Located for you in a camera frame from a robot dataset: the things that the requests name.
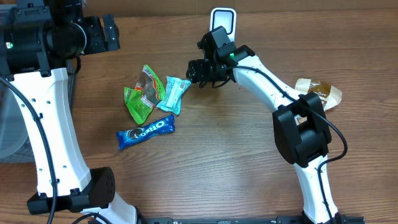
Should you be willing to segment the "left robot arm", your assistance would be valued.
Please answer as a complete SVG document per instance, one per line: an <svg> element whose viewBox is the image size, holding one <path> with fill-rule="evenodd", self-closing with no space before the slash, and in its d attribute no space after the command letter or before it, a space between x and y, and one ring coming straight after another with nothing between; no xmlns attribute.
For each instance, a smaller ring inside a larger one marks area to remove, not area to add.
<svg viewBox="0 0 398 224"><path fill-rule="evenodd" d="M67 62L118 50L112 15L86 17L81 1L18 0L1 26L1 81L14 94L35 159L31 214L68 210L100 223L139 223L117 193L109 167L90 169L81 154L68 97Z"/></svg>

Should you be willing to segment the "green snack packet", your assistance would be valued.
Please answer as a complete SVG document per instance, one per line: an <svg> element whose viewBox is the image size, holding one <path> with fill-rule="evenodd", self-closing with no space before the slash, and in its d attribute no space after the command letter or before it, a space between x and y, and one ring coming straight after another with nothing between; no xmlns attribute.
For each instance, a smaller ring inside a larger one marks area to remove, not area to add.
<svg viewBox="0 0 398 224"><path fill-rule="evenodd" d="M152 110L164 98L164 85L148 65L143 66L134 88L124 88L124 102L138 125L146 122Z"/></svg>

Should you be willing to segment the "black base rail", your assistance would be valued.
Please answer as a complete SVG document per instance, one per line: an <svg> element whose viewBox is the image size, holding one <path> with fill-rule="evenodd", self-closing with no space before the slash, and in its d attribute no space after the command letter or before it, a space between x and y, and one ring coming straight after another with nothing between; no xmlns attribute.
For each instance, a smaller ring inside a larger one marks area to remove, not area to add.
<svg viewBox="0 0 398 224"><path fill-rule="evenodd" d="M304 215L301 216L278 216L277 218L260 219L173 219L173 218L143 218L143 222L148 224L303 224L312 223ZM335 221L326 223L338 224L365 224L364 217L347 217L346 215L337 215Z"/></svg>

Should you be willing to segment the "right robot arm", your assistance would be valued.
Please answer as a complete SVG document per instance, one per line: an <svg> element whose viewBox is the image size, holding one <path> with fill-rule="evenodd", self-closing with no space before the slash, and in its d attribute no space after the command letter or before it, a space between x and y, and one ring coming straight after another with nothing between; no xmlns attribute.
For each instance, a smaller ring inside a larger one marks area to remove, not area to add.
<svg viewBox="0 0 398 224"><path fill-rule="evenodd" d="M268 70L248 46L237 47L219 26L197 43L203 59L188 63L187 78L213 88L228 81L247 88L272 113L274 141L281 156L294 165L303 194L303 218L309 223L343 223L332 199L326 165L334 126L320 97L302 94Z"/></svg>

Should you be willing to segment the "grey plastic mesh basket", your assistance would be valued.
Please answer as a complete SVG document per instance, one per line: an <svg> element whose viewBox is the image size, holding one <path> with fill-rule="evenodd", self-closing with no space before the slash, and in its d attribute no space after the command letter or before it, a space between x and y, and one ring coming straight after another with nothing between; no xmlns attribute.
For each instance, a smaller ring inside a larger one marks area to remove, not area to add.
<svg viewBox="0 0 398 224"><path fill-rule="evenodd" d="M55 13L63 14L63 18L69 18L78 22L83 16L81 1L66 1L63 9L54 9L49 3L27 1L1 6L1 77L10 78L11 75L20 72L14 64L18 62L34 62L31 58L35 55L34 50L27 50L28 56L13 56L6 50L22 49L25 43L18 43L12 37L6 37L6 29L23 22L46 21L55 19ZM25 122L13 95L13 92L1 83L1 162L2 163L25 163L34 162L32 147Z"/></svg>

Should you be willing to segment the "brown paper bread bag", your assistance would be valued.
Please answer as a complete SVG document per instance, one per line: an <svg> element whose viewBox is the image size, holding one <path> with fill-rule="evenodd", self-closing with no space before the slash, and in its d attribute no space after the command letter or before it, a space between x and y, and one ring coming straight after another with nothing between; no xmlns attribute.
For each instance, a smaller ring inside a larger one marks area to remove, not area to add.
<svg viewBox="0 0 398 224"><path fill-rule="evenodd" d="M295 84L295 90L303 94L312 91L316 93L320 97L325 111L339 105L342 99L342 92L339 89L319 80L300 78Z"/></svg>

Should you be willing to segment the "blue Oreo cookie pack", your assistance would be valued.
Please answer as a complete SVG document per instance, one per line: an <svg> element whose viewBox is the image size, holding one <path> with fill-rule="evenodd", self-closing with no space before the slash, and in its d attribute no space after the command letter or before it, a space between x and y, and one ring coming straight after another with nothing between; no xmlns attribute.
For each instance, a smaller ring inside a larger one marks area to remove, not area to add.
<svg viewBox="0 0 398 224"><path fill-rule="evenodd" d="M124 150L160 134L170 134L175 131L174 121L175 116L170 114L140 128L118 131L116 133L119 142L118 149Z"/></svg>

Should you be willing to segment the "white barcode scanner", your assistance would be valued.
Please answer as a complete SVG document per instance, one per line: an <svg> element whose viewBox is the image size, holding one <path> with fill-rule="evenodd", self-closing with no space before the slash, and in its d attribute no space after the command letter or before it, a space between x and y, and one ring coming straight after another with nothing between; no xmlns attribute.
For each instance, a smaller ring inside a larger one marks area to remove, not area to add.
<svg viewBox="0 0 398 224"><path fill-rule="evenodd" d="M226 29L230 41L235 41L236 37L236 20L237 13L233 8L216 7L210 14L210 28L209 31L223 26Z"/></svg>

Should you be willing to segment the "light teal snack packet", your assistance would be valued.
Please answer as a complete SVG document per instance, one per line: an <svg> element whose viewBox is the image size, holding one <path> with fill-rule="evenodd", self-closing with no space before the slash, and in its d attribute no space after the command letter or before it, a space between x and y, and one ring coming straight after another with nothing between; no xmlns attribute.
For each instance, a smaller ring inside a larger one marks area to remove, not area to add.
<svg viewBox="0 0 398 224"><path fill-rule="evenodd" d="M165 98L157 104L157 107L161 110L179 115L182 106L182 96L191 84L189 80L167 76Z"/></svg>

